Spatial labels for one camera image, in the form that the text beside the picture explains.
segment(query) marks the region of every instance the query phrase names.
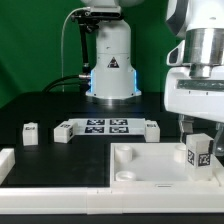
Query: white cube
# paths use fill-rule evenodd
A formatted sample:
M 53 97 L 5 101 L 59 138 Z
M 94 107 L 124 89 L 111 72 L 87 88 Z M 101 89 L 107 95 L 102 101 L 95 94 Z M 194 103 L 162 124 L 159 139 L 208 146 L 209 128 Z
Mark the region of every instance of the white cube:
M 187 136 L 186 172 L 193 180 L 212 177 L 211 148 L 213 139 L 206 134 Z
M 29 123 L 23 126 L 23 145 L 38 145 L 38 124 Z
M 2 149 L 0 152 L 0 184 L 9 174 L 12 167 L 15 165 L 14 149 Z
M 156 121 L 145 122 L 145 141 L 160 142 L 160 128 Z
M 54 141 L 68 143 L 74 136 L 78 125 L 75 122 L 64 121 L 54 129 Z

